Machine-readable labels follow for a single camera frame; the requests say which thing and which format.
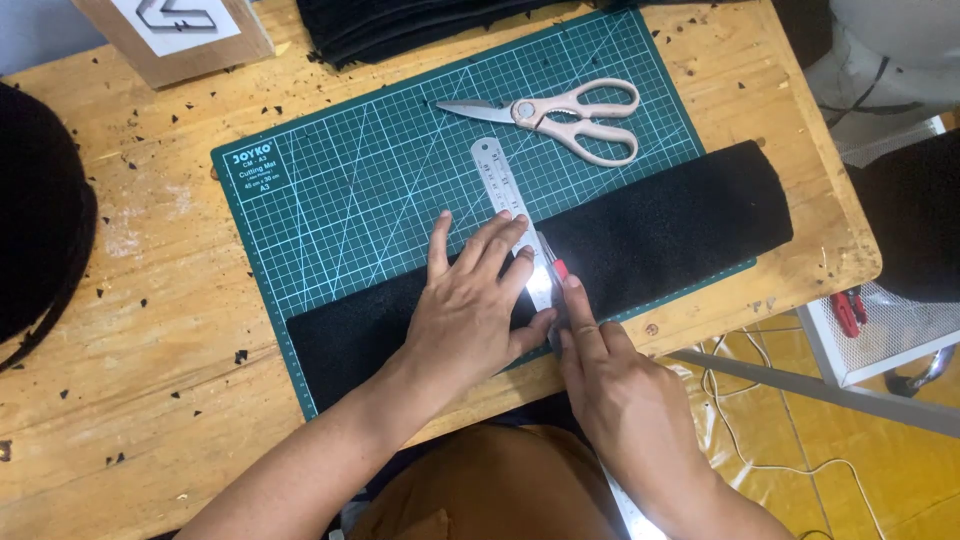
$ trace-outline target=left hand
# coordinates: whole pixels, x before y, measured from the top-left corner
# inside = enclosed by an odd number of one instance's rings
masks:
[[[527,228],[527,217],[503,210],[471,236],[450,266],[446,235],[453,216],[444,210],[430,234],[427,282],[410,321],[407,340],[392,358],[449,390],[453,399],[493,376],[546,339],[556,317],[549,308],[525,328],[510,331],[510,314],[534,271],[534,251],[524,246],[503,278],[497,275]]]

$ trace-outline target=steel ruler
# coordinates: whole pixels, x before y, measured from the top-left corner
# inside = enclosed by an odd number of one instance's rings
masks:
[[[477,171],[480,172],[480,180],[483,181],[483,185],[487,189],[487,195],[490,197],[493,209],[495,211],[506,209],[514,216],[524,214],[527,218],[530,218],[530,212],[527,211],[527,206],[523,204],[523,197],[516,186],[514,173],[510,171],[510,164],[507,163],[507,157],[503,153],[500,141],[491,136],[481,138],[470,146],[470,153],[477,165]],[[533,300],[537,311],[552,307],[551,288],[553,284],[546,270],[549,262],[547,262],[540,239],[537,237],[533,219],[530,219],[527,231],[514,246],[514,255],[525,245],[534,248],[534,275],[527,282],[527,292],[530,293],[530,298]],[[607,477],[607,484],[610,485],[616,507],[620,510],[620,516],[627,526],[630,537],[633,540],[665,540],[666,536],[640,512],[640,509],[636,507],[636,504],[620,487],[616,479],[607,471],[607,467],[603,463],[600,465]]]

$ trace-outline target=white paper sign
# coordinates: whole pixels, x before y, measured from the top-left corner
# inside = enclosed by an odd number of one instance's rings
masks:
[[[240,34],[220,0],[110,0],[159,57]]]

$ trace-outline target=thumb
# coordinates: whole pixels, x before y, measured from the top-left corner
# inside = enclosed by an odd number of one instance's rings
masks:
[[[556,318],[556,309],[551,307],[542,309],[534,315],[534,318],[530,319],[529,325],[510,332],[510,343],[507,350],[510,353],[511,360],[533,351],[546,341],[546,333],[550,330],[550,325]]]
[[[566,393],[570,397],[570,406],[580,410],[584,402],[584,366],[573,344],[573,334],[567,329],[560,330],[560,341],[564,346],[564,355],[560,358],[560,374],[566,383]]]

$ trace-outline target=plywood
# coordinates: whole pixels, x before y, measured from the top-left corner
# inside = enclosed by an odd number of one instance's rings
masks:
[[[588,10],[540,10],[334,73],[308,61],[294,0],[254,8],[276,58],[230,73],[155,92],[108,45],[5,78],[77,130],[110,218],[53,333],[25,369],[0,375],[0,440],[12,441],[0,463],[5,540],[176,528],[302,422],[209,175],[211,148]],[[707,150],[760,141],[796,233],[755,268],[630,321],[639,349],[664,355],[876,276],[876,244],[769,1],[643,14]],[[0,345],[0,356],[11,349]],[[248,354],[237,364],[239,350]],[[555,360],[535,360],[480,384],[415,440],[561,388]]]
[[[110,0],[72,0],[93,25],[123,55],[147,85],[170,85],[238,63],[254,61],[274,53],[270,36],[264,32],[248,0],[218,0],[233,17],[240,34],[193,47],[167,56],[158,56]],[[135,4],[138,0],[128,0]],[[157,6],[164,0],[155,0]],[[195,8],[184,2],[184,6]]]

